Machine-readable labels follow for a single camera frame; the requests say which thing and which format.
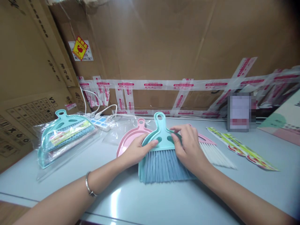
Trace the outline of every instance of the handle hole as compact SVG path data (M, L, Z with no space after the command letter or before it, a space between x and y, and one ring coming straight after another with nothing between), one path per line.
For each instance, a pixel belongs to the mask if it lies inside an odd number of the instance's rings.
M171 136L167 136L167 140L174 144L173 138Z
M156 140L160 143L163 139L161 137L158 137Z
M203 141L206 141L204 138L202 138L202 137L200 137L200 136L198 136L198 138L201 139L201 140L203 140Z

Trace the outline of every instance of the white broom bristles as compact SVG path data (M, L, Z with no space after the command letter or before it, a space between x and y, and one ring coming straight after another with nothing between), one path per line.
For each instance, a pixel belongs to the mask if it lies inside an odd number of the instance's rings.
M202 142L199 143L204 155L211 164L231 169L237 169L237 167L217 148L216 145Z

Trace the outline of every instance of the green and pink box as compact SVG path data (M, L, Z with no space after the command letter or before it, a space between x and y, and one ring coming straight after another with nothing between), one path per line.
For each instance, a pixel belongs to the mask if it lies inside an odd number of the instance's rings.
M300 146L300 89L258 129Z

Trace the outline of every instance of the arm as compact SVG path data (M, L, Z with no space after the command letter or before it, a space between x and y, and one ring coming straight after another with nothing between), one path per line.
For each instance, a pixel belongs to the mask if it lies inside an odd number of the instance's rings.
M100 194L119 173L141 161L158 143L156 140L142 147L146 136L147 134L137 137L120 157L92 171L88 176L90 190ZM74 225L94 200L88 193L84 176L39 202L16 221L15 225Z
M294 218L253 194L217 170L205 157L198 142L198 131L190 125L172 127L180 131L182 145L172 135L179 160L200 181L219 196L247 225L294 224Z

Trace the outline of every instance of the blue broom bristles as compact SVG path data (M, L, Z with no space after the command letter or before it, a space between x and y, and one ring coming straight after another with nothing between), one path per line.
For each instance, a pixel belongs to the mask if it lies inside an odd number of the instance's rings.
M146 155L144 176L141 180L143 183L163 183L193 179L196 179L196 176L179 161L175 149L151 151Z

